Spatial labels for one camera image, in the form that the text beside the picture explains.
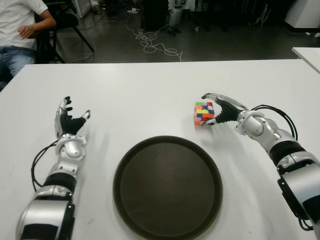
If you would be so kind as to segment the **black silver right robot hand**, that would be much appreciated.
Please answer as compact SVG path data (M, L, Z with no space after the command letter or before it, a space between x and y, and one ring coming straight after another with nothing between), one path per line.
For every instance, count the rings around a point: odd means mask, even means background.
M248 112L248 108L238 101L218 93L206 93L202 99L213 100L216 104L221 107L221 112L219 115L213 119L205 121L201 126L203 128L211 127L216 124L225 123L225 122L234 122L238 121L238 116L242 112Z

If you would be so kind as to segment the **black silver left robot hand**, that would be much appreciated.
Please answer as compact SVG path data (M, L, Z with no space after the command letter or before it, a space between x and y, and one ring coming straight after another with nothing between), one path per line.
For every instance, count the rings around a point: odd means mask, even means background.
M59 104L55 114L54 127L55 136L60 139L63 135L75 136L77 132L83 127L86 121L91 117L91 111L87 110L81 117L73 118L68 114L72 107L67 107L71 104L71 97L66 96Z

